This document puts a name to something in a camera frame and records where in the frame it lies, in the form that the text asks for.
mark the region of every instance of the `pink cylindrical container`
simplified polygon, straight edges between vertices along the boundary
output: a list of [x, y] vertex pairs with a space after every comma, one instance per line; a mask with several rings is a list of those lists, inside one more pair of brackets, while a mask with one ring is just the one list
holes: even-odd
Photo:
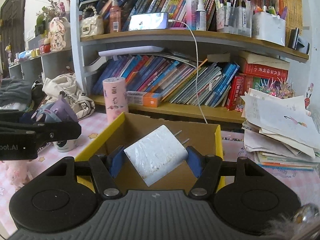
[[108, 123], [111, 123], [122, 112], [129, 111], [125, 78], [107, 78], [102, 83]]

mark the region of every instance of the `orange lotion bottle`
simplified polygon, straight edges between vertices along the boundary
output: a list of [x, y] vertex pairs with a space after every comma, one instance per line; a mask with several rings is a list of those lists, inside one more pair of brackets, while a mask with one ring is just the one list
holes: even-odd
[[121, 32], [121, 8], [119, 7], [118, 0], [112, 1], [109, 16], [110, 33]]

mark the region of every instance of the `shiny silver ball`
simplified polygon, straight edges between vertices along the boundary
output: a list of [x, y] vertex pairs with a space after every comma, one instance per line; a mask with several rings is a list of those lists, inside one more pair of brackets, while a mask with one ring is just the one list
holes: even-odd
[[300, 224], [302, 222], [311, 222], [315, 217], [318, 217], [319, 208], [317, 205], [309, 203], [299, 208], [293, 217], [293, 222]]

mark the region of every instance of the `clear pen holder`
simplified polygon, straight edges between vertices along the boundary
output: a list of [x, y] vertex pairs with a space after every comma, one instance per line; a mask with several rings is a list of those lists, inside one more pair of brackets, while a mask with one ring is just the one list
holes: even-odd
[[251, 37], [252, 12], [244, 7], [224, 6], [217, 10], [217, 32]]

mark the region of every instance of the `stack of paper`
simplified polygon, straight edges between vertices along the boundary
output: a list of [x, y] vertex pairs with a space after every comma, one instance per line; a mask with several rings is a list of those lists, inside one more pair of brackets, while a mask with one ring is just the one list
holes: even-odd
[[320, 163], [320, 135], [304, 98], [279, 99], [250, 89], [242, 96], [244, 146], [261, 166], [312, 170]]

